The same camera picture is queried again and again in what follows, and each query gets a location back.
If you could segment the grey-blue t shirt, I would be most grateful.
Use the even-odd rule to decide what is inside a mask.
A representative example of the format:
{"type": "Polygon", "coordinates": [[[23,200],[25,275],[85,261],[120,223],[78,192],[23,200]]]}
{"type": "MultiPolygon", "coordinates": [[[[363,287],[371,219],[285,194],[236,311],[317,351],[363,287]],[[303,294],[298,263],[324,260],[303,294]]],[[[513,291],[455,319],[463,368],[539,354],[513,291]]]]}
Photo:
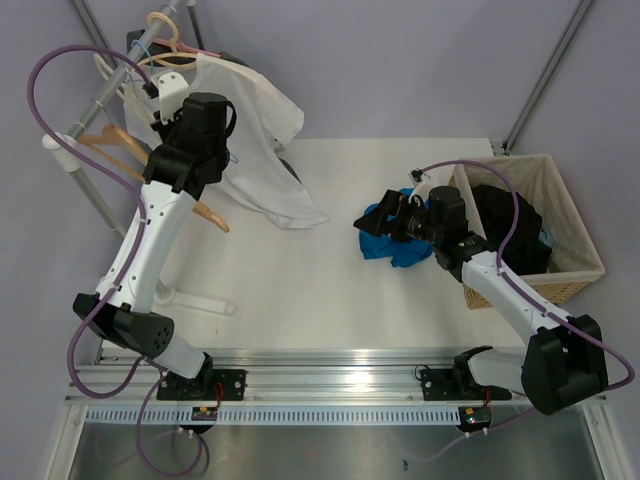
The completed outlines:
{"type": "Polygon", "coordinates": [[[543,244],[546,248],[548,248],[549,250],[553,249],[555,240],[554,237],[550,231],[549,228],[547,228],[546,226],[542,226],[540,231],[539,231],[539,235],[538,235],[538,241],[543,244]]]}

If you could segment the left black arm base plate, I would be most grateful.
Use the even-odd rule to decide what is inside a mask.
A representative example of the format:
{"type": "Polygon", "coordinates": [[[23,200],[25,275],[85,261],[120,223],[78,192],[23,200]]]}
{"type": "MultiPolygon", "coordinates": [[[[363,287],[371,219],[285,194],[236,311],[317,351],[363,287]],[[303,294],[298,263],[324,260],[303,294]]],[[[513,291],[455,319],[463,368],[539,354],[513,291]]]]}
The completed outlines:
{"type": "Polygon", "coordinates": [[[247,371],[212,368],[194,379],[169,373],[156,393],[160,401],[228,401],[244,400],[247,371]]]}

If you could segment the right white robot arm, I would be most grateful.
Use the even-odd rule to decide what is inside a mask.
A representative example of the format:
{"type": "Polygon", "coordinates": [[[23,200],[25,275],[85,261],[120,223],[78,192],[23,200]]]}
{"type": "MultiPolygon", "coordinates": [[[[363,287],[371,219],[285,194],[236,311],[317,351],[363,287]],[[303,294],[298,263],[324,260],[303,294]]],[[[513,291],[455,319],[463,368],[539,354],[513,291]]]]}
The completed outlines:
{"type": "Polygon", "coordinates": [[[522,354],[480,346],[457,355],[443,372],[425,369],[421,383],[426,393],[482,399],[498,388],[524,395],[539,412],[551,415],[607,389],[598,323],[588,315],[571,316],[515,276],[469,229],[456,188],[435,187],[426,200],[388,190],[353,225],[374,237],[430,243],[437,263],[479,292],[526,345],[522,354]]]}

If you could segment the white t shirt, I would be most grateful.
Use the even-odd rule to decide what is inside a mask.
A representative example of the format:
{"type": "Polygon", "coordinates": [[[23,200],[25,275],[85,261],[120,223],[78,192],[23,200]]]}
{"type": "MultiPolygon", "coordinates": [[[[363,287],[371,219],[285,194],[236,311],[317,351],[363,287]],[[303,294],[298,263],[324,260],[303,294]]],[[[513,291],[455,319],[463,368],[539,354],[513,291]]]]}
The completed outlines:
{"type": "Polygon", "coordinates": [[[190,92],[216,93],[237,111],[227,142],[229,166],[217,186],[282,229],[310,229],[329,220],[277,151],[304,125],[303,111],[253,69],[199,54],[190,92]]]}

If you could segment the beige wooden hanger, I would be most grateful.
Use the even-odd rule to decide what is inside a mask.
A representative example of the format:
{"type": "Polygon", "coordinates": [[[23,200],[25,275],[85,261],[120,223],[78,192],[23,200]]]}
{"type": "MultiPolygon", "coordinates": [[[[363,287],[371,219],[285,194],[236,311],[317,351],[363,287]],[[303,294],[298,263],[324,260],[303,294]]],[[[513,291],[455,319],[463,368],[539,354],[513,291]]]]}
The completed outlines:
{"type": "Polygon", "coordinates": [[[195,70],[197,68],[197,54],[182,51],[178,48],[180,32],[174,21],[168,15],[158,11],[151,12],[146,17],[148,26],[154,21],[160,21],[169,28],[171,32],[171,37],[167,39],[169,51],[159,54],[149,52],[143,56],[143,59],[138,64],[140,66],[147,65],[149,68],[166,67],[177,70],[195,70]]]}

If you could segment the cream plastic hanger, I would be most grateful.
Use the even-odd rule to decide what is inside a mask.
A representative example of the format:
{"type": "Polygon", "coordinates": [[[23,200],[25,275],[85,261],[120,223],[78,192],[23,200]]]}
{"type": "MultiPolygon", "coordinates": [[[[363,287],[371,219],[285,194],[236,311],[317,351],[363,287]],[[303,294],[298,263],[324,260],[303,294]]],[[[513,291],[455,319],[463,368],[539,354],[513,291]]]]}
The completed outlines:
{"type": "MultiPolygon", "coordinates": [[[[94,65],[104,80],[108,80],[114,73],[114,69],[110,67],[106,60],[99,54],[93,55],[94,65]]],[[[155,121],[155,116],[147,106],[146,102],[138,96],[136,83],[141,78],[134,78],[129,74],[125,81],[117,88],[116,96],[123,104],[125,119],[128,124],[132,124],[134,120],[140,121],[142,124],[149,126],[155,121]]]]}

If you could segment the brown wooden hanger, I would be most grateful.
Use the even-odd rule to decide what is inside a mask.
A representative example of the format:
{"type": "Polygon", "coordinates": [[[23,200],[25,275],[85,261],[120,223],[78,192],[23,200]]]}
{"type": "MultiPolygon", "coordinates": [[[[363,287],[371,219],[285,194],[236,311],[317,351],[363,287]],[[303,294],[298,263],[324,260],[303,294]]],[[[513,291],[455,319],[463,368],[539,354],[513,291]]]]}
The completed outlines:
{"type": "MultiPolygon", "coordinates": [[[[125,130],[117,127],[113,124],[107,124],[103,127],[100,134],[85,133],[78,140],[80,145],[85,146],[93,153],[98,154],[112,165],[120,168],[122,171],[128,173],[135,179],[142,181],[143,177],[140,173],[135,171],[132,167],[127,166],[122,161],[116,159],[112,155],[108,154],[104,150],[100,149],[100,146],[116,146],[124,148],[130,155],[138,160],[142,165],[146,165],[149,154],[143,149],[141,144],[125,130]]],[[[193,212],[205,220],[216,225],[224,233],[230,232],[230,227],[225,220],[219,216],[216,212],[211,210],[206,204],[201,201],[197,201],[193,212]]]]}

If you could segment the light blue wire hanger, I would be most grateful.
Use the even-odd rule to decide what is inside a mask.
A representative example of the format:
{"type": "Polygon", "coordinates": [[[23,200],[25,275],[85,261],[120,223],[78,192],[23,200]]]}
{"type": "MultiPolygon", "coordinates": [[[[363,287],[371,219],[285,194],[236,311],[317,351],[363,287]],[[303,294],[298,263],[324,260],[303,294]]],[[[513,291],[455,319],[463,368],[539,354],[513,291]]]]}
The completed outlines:
{"type": "Polygon", "coordinates": [[[147,58],[148,54],[149,54],[148,44],[143,42],[142,39],[134,39],[130,43],[130,49],[129,49],[127,58],[130,60],[131,68],[137,72],[137,74],[145,84],[149,84],[150,79],[147,73],[143,70],[142,66],[139,64],[139,62],[142,59],[147,58]]]}

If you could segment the bright blue t shirt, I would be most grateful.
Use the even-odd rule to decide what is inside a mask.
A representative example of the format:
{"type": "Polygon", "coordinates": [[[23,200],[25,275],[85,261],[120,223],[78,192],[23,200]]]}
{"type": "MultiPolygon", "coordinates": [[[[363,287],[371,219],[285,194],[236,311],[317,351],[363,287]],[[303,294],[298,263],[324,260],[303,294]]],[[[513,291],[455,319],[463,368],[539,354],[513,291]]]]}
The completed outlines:
{"type": "Polygon", "coordinates": [[[393,268],[410,268],[431,257],[433,246],[422,240],[412,239],[402,243],[388,236],[376,237],[359,230],[359,248],[365,260],[389,258],[393,268]]]}

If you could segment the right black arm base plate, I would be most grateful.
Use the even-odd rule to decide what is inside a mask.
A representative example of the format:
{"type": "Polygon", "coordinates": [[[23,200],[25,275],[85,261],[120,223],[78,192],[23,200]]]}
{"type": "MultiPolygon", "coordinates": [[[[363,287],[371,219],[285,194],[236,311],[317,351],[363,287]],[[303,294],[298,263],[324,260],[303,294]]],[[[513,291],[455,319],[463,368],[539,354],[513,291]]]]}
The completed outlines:
{"type": "Polygon", "coordinates": [[[512,393],[500,387],[463,385],[454,378],[452,368],[430,368],[418,365],[414,368],[425,401],[472,401],[490,402],[512,399],[512,393]]]}

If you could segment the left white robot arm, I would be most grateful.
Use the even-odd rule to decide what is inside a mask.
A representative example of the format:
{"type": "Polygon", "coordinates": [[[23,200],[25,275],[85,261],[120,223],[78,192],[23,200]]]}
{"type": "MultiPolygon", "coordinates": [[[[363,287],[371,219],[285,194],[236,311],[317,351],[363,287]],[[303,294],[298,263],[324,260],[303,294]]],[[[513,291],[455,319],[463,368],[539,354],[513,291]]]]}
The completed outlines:
{"type": "Polygon", "coordinates": [[[212,359],[179,336],[174,321],[153,312],[161,270],[179,229],[206,186],[228,166],[227,141],[237,113],[215,93],[189,94],[176,119],[160,125],[161,143],[143,171],[139,206],[109,272],[94,293],[76,296],[77,330],[138,353],[166,371],[165,382],[194,399],[214,387],[212,359]]]}

